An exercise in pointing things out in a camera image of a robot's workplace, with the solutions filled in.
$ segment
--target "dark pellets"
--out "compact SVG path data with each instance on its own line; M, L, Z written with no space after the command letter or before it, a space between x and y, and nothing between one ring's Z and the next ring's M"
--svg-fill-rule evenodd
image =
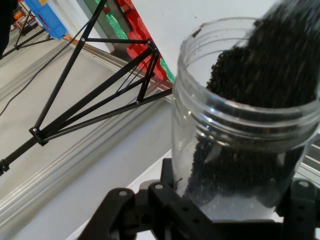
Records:
M272 109L297 107L318 98L320 31L307 26L310 16L299 8L282 19L284 11L279 5L254 23L246 46L219 55L208 90L227 100ZM303 149L247 151L198 136L184 197L198 206L217 194L257 197L271 208L289 186Z

